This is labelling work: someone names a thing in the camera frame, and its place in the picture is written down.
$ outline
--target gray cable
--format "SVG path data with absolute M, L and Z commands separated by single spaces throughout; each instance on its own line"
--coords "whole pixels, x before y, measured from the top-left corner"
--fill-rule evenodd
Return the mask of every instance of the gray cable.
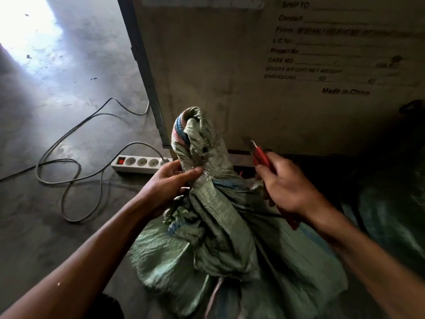
M 96 112 L 94 112 L 93 114 L 91 114 L 89 117 L 87 117 L 87 118 L 85 118 L 82 122 L 80 122 L 80 123 L 78 123 L 76 126 L 74 126 L 72 129 L 70 129 L 67 133 L 65 133 L 63 136 L 61 136 L 60 138 L 59 138 L 59 140 L 57 140 L 49 149 L 47 149 L 47 151 L 42 155 L 42 157 L 40 158 L 40 160 L 38 161 L 38 163 L 36 164 L 36 165 L 34 165 L 34 166 L 31 166 L 31 167 L 29 167 L 29 168 L 26 168 L 26 169 L 24 169 L 24 170 L 21 170 L 21 171 L 18 171 L 18 172 L 16 172 L 16 173 L 14 173 L 14 174 L 11 174 L 11 175 L 8 175 L 8 176 L 6 176 L 6 177 L 4 177 L 4 178 L 1 178 L 0 179 L 0 182 L 2 182 L 3 180 L 6 180 L 6 179 L 9 179 L 9 178 L 11 178 L 11 177 L 14 177 L 14 176 L 18 176 L 18 175 L 20 175 L 20 174 L 22 174 L 22 173 L 24 173 L 24 172 L 26 172 L 26 171 L 29 171 L 29 170 L 31 170 L 31 169 L 35 169 L 35 176 L 37 177 L 37 180 L 39 181 L 39 182 L 41 182 L 41 183 L 43 183 L 43 184 L 45 184 L 45 185 L 61 185 L 61 184 L 68 184 L 68 186 L 66 187 L 66 189 L 65 189 L 65 191 L 63 192 L 63 194 L 62 194 L 62 197 L 61 197 L 61 200 L 60 200 L 60 210 L 61 210 L 61 214 L 62 214 L 62 217 L 67 221 L 67 222 L 69 222 L 69 223 L 73 223 L 73 224 L 75 224 L 75 223 L 78 223 L 78 222 L 81 222 L 81 221 L 83 221 L 83 220 L 85 220 L 85 219 L 87 219 L 88 217 L 90 217 L 96 210 L 97 210 L 97 208 L 99 207 L 99 205 L 100 205 L 100 202 L 101 202 L 101 200 L 102 200 L 102 194 L 103 194 L 103 173 L 104 173 L 104 171 L 105 171 L 105 169 L 121 154 L 121 152 L 122 151 L 124 151 L 126 148 L 128 148 L 129 146 L 131 146 L 131 145 L 133 145 L 133 144 L 142 144 L 142 145 L 146 145 L 146 146 L 148 146 L 148 147 L 150 147 L 152 150 L 154 150 L 160 157 L 161 157 L 161 159 L 162 159 L 162 161 L 164 162 L 164 163 L 166 163 L 166 162 L 168 162 L 163 156 L 162 156 L 162 154 L 158 151 L 158 150 L 156 150 L 152 145 L 150 145 L 150 144 L 148 144 L 148 143 L 144 143 L 144 142 L 139 142 L 139 141 L 136 141 L 136 142 L 131 142 L 131 143 L 129 143 L 129 144 L 127 144 L 127 145 L 125 145 L 115 156 L 114 156 L 114 158 L 113 159 L 111 159 L 109 162 L 108 162 L 108 164 L 106 165 L 106 166 L 104 166 L 102 169 L 100 169 L 99 171 L 97 171 L 97 172 L 95 172 L 95 173 L 93 173 L 93 174 L 91 174 L 91 175 L 88 175 L 88 176 L 85 176 L 85 177 L 81 177 L 81 178 L 78 178 L 78 176 L 79 176 L 79 174 L 80 174 L 80 172 L 81 172 L 81 164 L 77 161 L 77 160 L 74 160 L 74 159 L 70 159 L 70 158 L 62 158 L 62 159 L 55 159 L 55 160 L 49 160 L 49 161 L 46 161 L 47 160 L 47 158 L 49 157 L 49 155 L 53 152 L 53 150 L 63 141 L 63 140 L 65 140 L 69 135 L 71 135 L 74 131 L 76 131 L 77 129 L 79 129 L 82 125 L 84 125 L 86 122 L 88 122 L 88 121 L 90 121 L 92 118 L 94 118 L 94 117 L 96 117 L 96 116 L 98 116 L 98 112 L 101 110 L 101 109 L 103 109 L 103 107 L 105 107 L 105 105 L 106 104 L 108 104 L 109 103 L 109 101 L 111 101 L 112 99 L 114 99 L 122 108 L 124 108 L 127 112 L 129 112 L 129 113 L 131 113 L 131 114 L 134 114 L 134 115 L 137 115 L 137 116 L 139 116 L 139 117 L 142 117 L 142 116 L 144 116 L 144 115 L 146 115 L 146 113 L 147 113 L 147 111 L 149 110 L 149 107 L 150 107 L 150 103 L 148 102 L 147 103 L 147 107 L 146 107 L 146 111 L 144 112 L 144 113 L 142 113 L 142 114 L 138 114 L 138 113 L 135 113 L 135 112 L 132 112 L 132 111 L 130 111 L 128 108 L 126 108 L 123 104 L 121 104 L 120 103 L 120 101 L 119 100 L 117 100 L 115 97 L 111 97 L 111 98 L 109 98 Z M 71 179 L 71 180 L 65 180 L 65 181 L 58 181 L 58 182 L 48 182 L 48 181 L 45 181 L 45 180 L 43 180 L 43 179 L 41 179 L 41 176 L 40 176 L 40 172 L 41 172 L 41 166 L 43 166 L 43 165 L 48 165 L 48 164 L 50 164 L 50 163 L 57 163 L 57 162 L 71 162 L 71 163 L 75 163 L 77 166 L 78 166 L 78 170 L 77 170 L 77 172 L 75 173 L 75 176 Z M 84 180 L 84 179 L 88 179 L 88 178 L 91 178 L 91 177 L 93 177 L 93 176 L 96 176 L 96 175 L 98 175 L 100 173 L 100 193 L 99 193 L 99 199 L 98 199 L 98 201 L 97 201 L 97 204 L 96 204 L 96 206 L 92 209 L 92 211 L 90 212 L 90 213 L 88 213 L 87 215 L 85 215 L 84 217 L 82 217 L 82 218 L 80 218 L 80 219 L 77 219 L 77 220 L 71 220 L 70 218 L 68 218 L 67 217 L 67 215 L 65 214 L 65 211 L 64 211 L 64 208 L 63 208 L 63 205 L 64 205 L 64 202 L 65 202 L 65 197 L 66 197 L 66 193 L 68 192 L 68 190 L 69 190 L 69 188 L 71 187 L 71 185 L 74 183 L 74 182 L 76 182 L 76 181 L 80 181 L 80 180 Z

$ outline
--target power strip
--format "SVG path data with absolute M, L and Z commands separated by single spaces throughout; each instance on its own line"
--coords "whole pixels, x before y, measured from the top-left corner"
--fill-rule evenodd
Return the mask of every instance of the power strip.
M 153 174 L 164 164 L 161 158 L 153 158 L 150 156 L 124 156 L 119 155 L 110 166 L 116 172 L 135 172 Z

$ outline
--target metal frame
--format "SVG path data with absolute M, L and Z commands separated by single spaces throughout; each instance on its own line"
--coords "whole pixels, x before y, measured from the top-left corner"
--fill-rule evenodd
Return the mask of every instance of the metal frame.
M 164 120 L 162 119 L 161 107 L 159 107 L 158 96 L 156 94 L 151 68 L 149 67 L 149 61 L 147 59 L 139 24 L 137 22 L 133 0 L 118 0 L 118 5 L 120 6 L 128 37 L 130 38 L 131 51 L 139 67 L 141 79 L 143 80 L 146 94 L 151 104 L 153 116 L 155 117 L 156 128 L 158 129 L 159 136 L 162 140 L 162 147 L 165 149 L 172 149 L 165 129 Z

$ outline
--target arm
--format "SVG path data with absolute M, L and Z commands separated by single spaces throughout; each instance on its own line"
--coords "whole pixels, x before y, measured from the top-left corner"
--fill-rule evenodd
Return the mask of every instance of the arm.
M 423 318 L 425 285 L 370 240 L 331 203 L 290 160 L 268 153 L 278 175 L 257 166 L 271 201 L 298 214 L 341 256 L 391 318 Z
M 82 318 L 103 291 L 136 237 L 163 207 L 202 173 L 167 163 L 132 200 L 0 319 Z

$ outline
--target person's left hand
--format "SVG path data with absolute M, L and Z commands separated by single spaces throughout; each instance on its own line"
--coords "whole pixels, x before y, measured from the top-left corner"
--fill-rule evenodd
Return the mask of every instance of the person's left hand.
M 136 204 L 141 203 L 144 211 L 154 218 L 158 217 L 176 196 L 185 192 L 183 187 L 189 187 L 204 171 L 196 167 L 187 172 L 182 171 L 179 160 L 163 165 L 153 177 L 143 186 L 141 191 L 132 199 Z

